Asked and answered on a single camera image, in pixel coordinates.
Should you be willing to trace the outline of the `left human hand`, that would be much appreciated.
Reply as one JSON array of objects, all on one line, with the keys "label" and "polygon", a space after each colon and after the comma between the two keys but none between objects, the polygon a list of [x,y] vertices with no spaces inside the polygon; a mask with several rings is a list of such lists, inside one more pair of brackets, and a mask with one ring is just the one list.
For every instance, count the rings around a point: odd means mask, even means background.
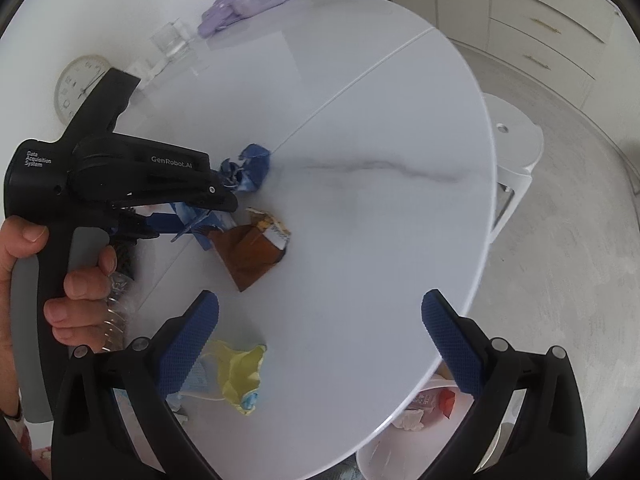
[{"label": "left human hand", "polygon": [[[20,395],[11,337],[10,293],[17,260],[38,254],[46,246],[49,231],[20,217],[10,217],[1,227],[1,413],[15,418]],[[64,296],[51,299],[43,308],[54,338],[66,346],[86,344],[100,352],[105,344],[106,298],[116,270],[116,252],[104,247],[98,264],[70,272],[64,280]]]}]

